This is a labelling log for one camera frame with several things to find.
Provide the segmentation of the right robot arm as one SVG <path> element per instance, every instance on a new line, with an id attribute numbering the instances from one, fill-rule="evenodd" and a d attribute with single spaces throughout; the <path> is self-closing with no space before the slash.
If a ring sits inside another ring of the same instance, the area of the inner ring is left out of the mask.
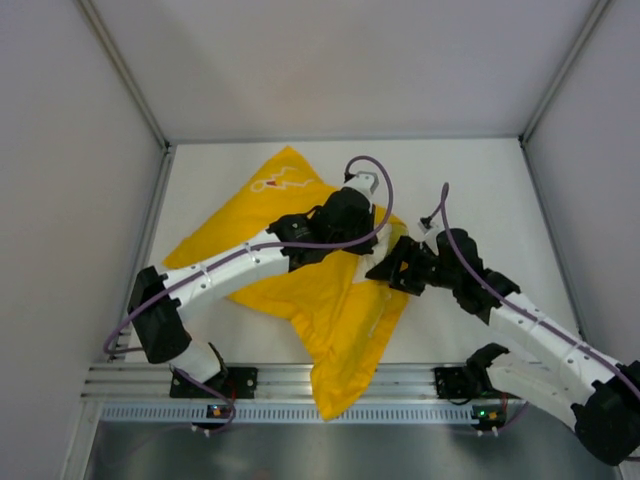
<path id="1" fill-rule="evenodd" d="M 639 449 L 639 363 L 623 364 L 584 343 L 540 311 L 520 287 L 484 266 L 476 242 L 459 228 L 430 248 L 401 237 L 367 278 L 421 295 L 452 292 L 462 310 L 511 338 L 476 350 L 463 371 L 475 394 L 519 397 L 560 420 L 599 461 L 617 466 Z"/>

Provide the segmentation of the left aluminium frame post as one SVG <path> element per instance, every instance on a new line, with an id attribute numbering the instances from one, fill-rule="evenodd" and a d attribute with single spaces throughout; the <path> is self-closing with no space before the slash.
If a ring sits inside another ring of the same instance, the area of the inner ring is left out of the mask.
<path id="1" fill-rule="evenodd" d="M 154 138 L 155 143 L 163 152 L 168 151 L 171 148 L 171 142 L 168 140 L 156 119 L 156 116 L 154 115 L 138 82 L 134 78 L 129 65 L 116 44 L 114 37 L 102 18 L 95 2 L 90 0 L 75 0 L 74 5 L 92 32 L 92 35 L 97 40 L 102 52 L 114 69 L 127 95 L 133 102 L 134 107 Z"/>

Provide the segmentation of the aluminium frame post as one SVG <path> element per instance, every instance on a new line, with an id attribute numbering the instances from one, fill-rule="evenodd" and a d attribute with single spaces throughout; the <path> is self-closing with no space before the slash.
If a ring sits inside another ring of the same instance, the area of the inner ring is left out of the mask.
<path id="1" fill-rule="evenodd" d="M 600 25 L 615 4 L 616 1 L 614 0 L 597 0 L 592 2 L 585 19 L 581 22 L 577 33 L 565 49 L 558 67 L 555 69 L 549 83 L 536 102 L 531 115 L 528 117 L 522 132 L 518 136 L 518 142 L 522 149 L 525 149 L 530 143 L 556 97 L 560 94 L 572 72 L 577 67 L 581 57 L 586 52 L 589 43 L 595 36 Z"/>
<path id="2" fill-rule="evenodd" d="M 134 107 L 154 138 L 155 143 L 163 152 L 168 151 L 171 148 L 171 142 L 168 140 L 156 119 L 156 116 L 154 115 L 138 82 L 134 78 L 129 65 L 116 44 L 114 37 L 102 18 L 95 2 L 90 0 L 75 0 L 74 5 L 92 32 L 92 35 L 97 40 L 102 52 L 114 69 L 127 95 L 133 102 Z"/>

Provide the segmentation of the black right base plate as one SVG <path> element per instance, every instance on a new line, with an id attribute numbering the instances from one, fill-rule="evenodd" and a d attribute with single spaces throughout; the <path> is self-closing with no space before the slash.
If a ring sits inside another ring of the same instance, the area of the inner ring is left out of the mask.
<path id="1" fill-rule="evenodd" d="M 475 380 L 464 367 L 436 367 L 433 374 L 439 399 L 463 403 L 475 398 Z"/>

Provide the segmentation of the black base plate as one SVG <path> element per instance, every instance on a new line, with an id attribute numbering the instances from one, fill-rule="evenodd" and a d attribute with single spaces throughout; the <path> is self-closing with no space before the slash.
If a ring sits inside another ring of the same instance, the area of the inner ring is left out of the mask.
<path id="1" fill-rule="evenodd" d="M 229 367 L 208 381 L 202 381 L 205 389 L 181 373 L 173 372 L 169 396 L 177 399 L 213 398 L 210 390 L 230 399 L 253 399 L 257 387 L 258 369 L 254 367 Z"/>
<path id="2" fill-rule="evenodd" d="M 463 403 L 475 398 L 475 380 L 464 367 L 436 367 L 433 374 L 439 399 Z"/>

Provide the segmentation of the aluminium mounting rail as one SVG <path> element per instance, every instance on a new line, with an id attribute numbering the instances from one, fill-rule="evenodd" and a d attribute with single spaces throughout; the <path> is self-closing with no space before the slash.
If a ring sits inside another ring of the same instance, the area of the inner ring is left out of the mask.
<path id="1" fill-rule="evenodd" d="M 361 398 L 398 401 L 439 399 L 433 369 L 453 366 L 463 367 L 461 364 L 383 364 L 376 368 Z M 313 400 L 309 365 L 237 364 L 229 367 L 258 369 L 257 387 L 253 399 L 303 402 Z M 516 380 L 538 375 L 544 384 L 556 384 L 558 391 L 566 394 L 587 391 L 596 381 L 604 383 L 614 376 L 593 357 L 583 355 L 565 361 L 555 373 L 536 362 L 520 367 L 507 367 L 506 372 Z M 94 364 L 89 368 L 81 398 L 111 401 L 169 399 L 172 373 L 165 364 L 127 362 Z"/>

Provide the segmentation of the white pillow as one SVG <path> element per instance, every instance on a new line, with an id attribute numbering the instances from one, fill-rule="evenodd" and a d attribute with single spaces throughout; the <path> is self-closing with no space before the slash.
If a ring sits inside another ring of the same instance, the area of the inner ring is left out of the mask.
<path id="1" fill-rule="evenodd" d="M 381 263 L 390 254 L 400 237 L 407 234 L 408 228 L 404 224 L 387 223 L 377 234 L 378 242 L 373 247 L 373 252 L 359 258 L 352 283 L 366 281 L 366 273 Z"/>

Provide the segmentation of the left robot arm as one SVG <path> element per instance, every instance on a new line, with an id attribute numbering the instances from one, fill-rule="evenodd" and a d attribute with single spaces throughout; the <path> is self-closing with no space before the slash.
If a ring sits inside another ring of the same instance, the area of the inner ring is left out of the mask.
<path id="1" fill-rule="evenodd" d="M 187 317 L 207 302 L 260 280 L 319 264 L 335 251 L 369 253 L 375 239 L 370 190 L 344 186 L 307 213 L 288 214 L 248 241 L 187 267 L 136 276 L 128 313 L 148 363 L 167 364 L 205 384 L 226 375 L 210 344 L 186 330 Z"/>

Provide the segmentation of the right aluminium frame post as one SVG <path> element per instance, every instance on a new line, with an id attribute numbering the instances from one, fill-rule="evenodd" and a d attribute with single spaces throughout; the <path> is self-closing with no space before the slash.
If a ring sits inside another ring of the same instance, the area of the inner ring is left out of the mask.
<path id="1" fill-rule="evenodd" d="M 586 52 L 589 43 L 595 36 L 600 25 L 615 4 L 616 1 L 614 0 L 597 0 L 592 2 L 585 19 L 581 22 L 577 33 L 565 49 L 558 67 L 555 69 L 549 83 L 536 102 L 531 115 L 528 117 L 522 132 L 518 136 L 518 142 L 522 149 L 525 149 L 530 143 L 556 97 L 560 94 L 572 72 L 577 67 L 581 57 Z"/>

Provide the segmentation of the yellow Pikachu pillowcase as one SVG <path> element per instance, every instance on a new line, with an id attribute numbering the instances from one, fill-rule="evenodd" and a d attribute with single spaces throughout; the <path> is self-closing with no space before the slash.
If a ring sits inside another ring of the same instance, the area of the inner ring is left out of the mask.
<path id="1" fill-rule="evenodd" d="M 299 152 L 285 147 L 184 238 L 163 264 L 177 269 L 220 254 L 283 215 L 323 204 L 334 190 Z M 376 209 L 375 221 L 405 225 L 383 207 Z M 261 280 L 229 297 L 292 324 L 313 360 L 312 395 L 326 421 L 365 392 L 409 301 L 408 294 L 382 282 L 353 284 L 360 257 L 339 251 L 319 264 Z"/>

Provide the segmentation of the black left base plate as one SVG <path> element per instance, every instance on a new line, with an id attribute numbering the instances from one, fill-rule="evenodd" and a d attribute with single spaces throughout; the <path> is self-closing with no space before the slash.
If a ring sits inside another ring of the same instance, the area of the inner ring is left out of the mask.
<path id="1" fill-rule="evenodd" d="M 210 390 L 230 399 L 253 399 L 257 387 L 258 369 L 254 367 L 229 367 L 208 381 L 202 381 L 205 389 L 181 373 L 173 372 L 169 396 L 177 399 L 213 398 Z"/>

